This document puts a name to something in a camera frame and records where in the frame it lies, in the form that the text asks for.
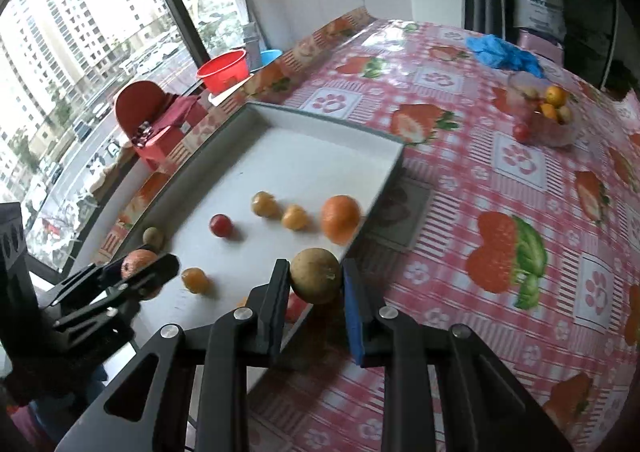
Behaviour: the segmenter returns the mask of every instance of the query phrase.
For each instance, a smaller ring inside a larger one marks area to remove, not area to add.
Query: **silver rivet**
[[[234,318],[236,320],[248,320],[254,315],[254,312],[251,311],[248,307],[239,307],[234,311]]]
[[[160,336],[162,338],[173,338],[180,332],[180,329],[175,324],[169,324],[160,329]]]
[[[451,332],[456,338],[468,338],[471,336],[471,329],[465,324],[455,324],[451,326]]]
[[[398,316],[398,310],[391,306],[381,307],[378,313],[382,318],[386,320],[392,320]]]

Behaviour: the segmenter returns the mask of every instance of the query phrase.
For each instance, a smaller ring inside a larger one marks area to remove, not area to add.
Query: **table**
[[[593,450],[622,410],[638,358],[640,104],[612,102],[541,59],[577,99],[584,128],[570,148],[519,145],[508,73],[476,62],[469,35],[362,9],[326,25],[209,110],[95,260],[113,256],[169,177],[248,98],[402,135],[403,174],[352,251],[362,275],[420,323],[472,327],[574,448]],[[249,395],[255,452],[380,448],[382,371],[351,361],[339,312],[319,317],[311,358],[269,371]],[[435,392],[436,412],[439,403]],[[438,415],[436,430],[443,450]]]

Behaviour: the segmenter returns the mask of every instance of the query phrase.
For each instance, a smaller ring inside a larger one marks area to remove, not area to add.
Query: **blue glove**
[[[466,46],[473,51],[476,60],[485,66],[494,69],[525,70],[538,78],[545,76],[533,54],[518,49],[495,35],[469,37],[466,39]]]

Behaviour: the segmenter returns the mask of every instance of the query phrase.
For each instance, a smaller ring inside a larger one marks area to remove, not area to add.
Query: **plastic bowl of fruit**
[[[518,141],[563,147],[572,145],[580,133],[580,115],[571,96],[544,78],[514,72],[507,83],[507,104],[516,120]]]

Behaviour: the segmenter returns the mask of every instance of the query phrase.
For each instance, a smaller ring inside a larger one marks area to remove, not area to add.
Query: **red cherry tomato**
[[[528,143],[531,138],[531,129],[526,123],[518,123],[513,126],[513,138],[523,145]]]
[[[226,215],[219,213],[209,221],[209,229],[216,237],[230,237],[234,231],[234,225]]]
[[[302,300],[298,295],[291,292],[289,293],[289,301],[287,302],[287,312],[284,315],[284,320],[289,324],[294,324],[302,315],[302,311],[306,308],[306,302]]]

